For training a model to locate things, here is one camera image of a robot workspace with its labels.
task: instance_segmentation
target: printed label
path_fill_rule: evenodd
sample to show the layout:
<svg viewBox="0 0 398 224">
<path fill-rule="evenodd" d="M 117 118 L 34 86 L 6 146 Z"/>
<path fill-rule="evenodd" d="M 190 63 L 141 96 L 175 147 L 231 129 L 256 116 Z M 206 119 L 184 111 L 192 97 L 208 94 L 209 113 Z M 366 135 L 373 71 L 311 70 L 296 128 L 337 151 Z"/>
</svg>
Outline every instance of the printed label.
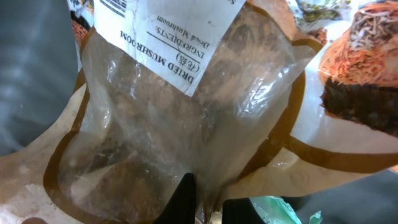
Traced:
<svg viewBox="0 0 398 224">
<path fill-rule="evenodd" d="M 94 0 L 111 44 L 192 96 L 245 0 Z"/>
</svg>

